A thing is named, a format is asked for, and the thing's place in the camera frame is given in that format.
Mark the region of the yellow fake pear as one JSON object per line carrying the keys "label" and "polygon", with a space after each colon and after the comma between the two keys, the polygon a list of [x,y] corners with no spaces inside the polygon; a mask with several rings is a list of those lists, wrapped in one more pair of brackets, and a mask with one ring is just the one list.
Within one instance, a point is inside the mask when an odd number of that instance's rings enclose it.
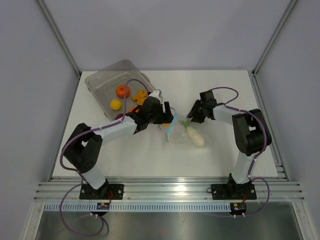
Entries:
{"label": "yellow fake pear", "polygon": [[119,111],[122,108],[122,102],[118,99],[113,99],[109,106],[112,110]]}

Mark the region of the orange fake orange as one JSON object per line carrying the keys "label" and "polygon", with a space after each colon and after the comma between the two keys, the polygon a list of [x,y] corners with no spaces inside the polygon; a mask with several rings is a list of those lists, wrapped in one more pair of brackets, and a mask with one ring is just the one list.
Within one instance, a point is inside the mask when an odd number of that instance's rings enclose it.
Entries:
{"label": "orange fake orange", "polygon": [[135,106],[135,107],[131,107],[130,109],[129,109],[129,113],[131,113],[131,112],[138,112],[139,111],[139,107],[138,106]]}

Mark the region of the purple fake fruit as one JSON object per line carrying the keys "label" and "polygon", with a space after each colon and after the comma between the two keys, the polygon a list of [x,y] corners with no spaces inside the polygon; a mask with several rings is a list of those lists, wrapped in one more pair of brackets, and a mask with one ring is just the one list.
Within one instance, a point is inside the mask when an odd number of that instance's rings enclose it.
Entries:
{"label": "purple fake fruit", "polygon": [[118,119],[121,119],[122,117],[123,117],[123,113],[120,113],[120,114],[118,114],[116,117],[115,117],[115,120],[118,120]]}

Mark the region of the red-orange fake pepper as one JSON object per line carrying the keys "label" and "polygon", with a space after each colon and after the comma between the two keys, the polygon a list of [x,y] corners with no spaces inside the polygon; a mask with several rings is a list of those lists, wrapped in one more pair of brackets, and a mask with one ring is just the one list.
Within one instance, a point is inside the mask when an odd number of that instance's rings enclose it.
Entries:
{"label": "red-orange fake pepper", "polygon": [[128,98],[130,96],[131,90],[128,86],[125,86],[124,84],[122,84],[116,88],[115,93],[116,93],[117,97],[124,99],[124,98]]}

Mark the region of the clear grey plastic container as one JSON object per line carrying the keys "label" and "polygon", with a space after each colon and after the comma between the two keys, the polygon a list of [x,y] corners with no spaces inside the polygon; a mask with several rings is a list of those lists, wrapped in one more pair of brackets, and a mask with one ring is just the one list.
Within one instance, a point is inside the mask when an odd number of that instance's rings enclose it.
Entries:
{"label": "clear grey plastic container", "polygon": [[85,84],[104,115],[113,122],[142,102],[155,87],[130,60],[120,60],[89,75]]}

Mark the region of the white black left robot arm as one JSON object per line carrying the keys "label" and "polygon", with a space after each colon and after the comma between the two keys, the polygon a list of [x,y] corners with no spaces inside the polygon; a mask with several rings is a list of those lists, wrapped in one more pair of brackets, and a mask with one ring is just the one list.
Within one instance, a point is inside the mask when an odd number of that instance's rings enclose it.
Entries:
{"label": "white black left robot arm", "polygon": [[103,199],[110,184],[97,166],[101,148],[119,138],[138,134],[150,124],[169,124],[173,120],[170,103],[149,95],[142,105],[104,126],[93,128],[85,123],[78,124],[62,148],[60,165],[76,172],[86,182],[90,193]]}

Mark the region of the clear zip top bag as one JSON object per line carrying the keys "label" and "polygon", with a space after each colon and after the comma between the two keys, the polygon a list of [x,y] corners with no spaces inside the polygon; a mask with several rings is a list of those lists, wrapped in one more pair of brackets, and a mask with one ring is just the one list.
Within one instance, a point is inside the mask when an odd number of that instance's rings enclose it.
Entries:
{"label": "clear zip top bag", "polygon": [[184,128],[180,121],[189,121],[189,126],[192,126],[193,128],[199,129],[195,126],[194,123],[191,123],[189,119],[187,119],[185,116],[178,114],[178,112],[173,108],[170,107],[171,111],[173,112],[173,121],[170,125],[162,125],[159,124],[158,128],[163,132],[164,134],[164,140],[165,136],[169,136],[168,141],[165,140],[167,143],[180,143],[180,144],[193,144],[191,140],[189,140],[186,136],[186,128]]}

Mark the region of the yellow-orange fake pretzel cluster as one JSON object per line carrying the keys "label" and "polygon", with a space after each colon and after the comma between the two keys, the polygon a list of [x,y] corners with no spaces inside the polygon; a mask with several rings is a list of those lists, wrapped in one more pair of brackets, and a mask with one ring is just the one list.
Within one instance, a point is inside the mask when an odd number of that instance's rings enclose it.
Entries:
{"label": "yellow-orange fake pretzel cluster", "polygon": [[141,106],[144,101],[148,97],[148,92],[144,91],[143,89],[139,90],[136,95],[131,97],[131,100],[134,101],[138,106]]}

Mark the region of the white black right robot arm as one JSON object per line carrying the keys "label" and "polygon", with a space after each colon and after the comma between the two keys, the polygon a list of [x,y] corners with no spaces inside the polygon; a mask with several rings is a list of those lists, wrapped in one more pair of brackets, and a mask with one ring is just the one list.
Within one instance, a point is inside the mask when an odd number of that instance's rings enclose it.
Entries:
{"label": "white black right robot arm", "polygon": [[235,144],[239,150],[235,168],[228,176],[227,183],[221,188],[211,186],[212,197],[222,199],[230,197],[239,199],[255,193],[251,173],[257,158],[272,143],[272,137],[260,109],[243,110],[218,103],[212,90],[199,94],[187,118],[194,123],[202,124],[205,119],[224,122],[233,127]]}

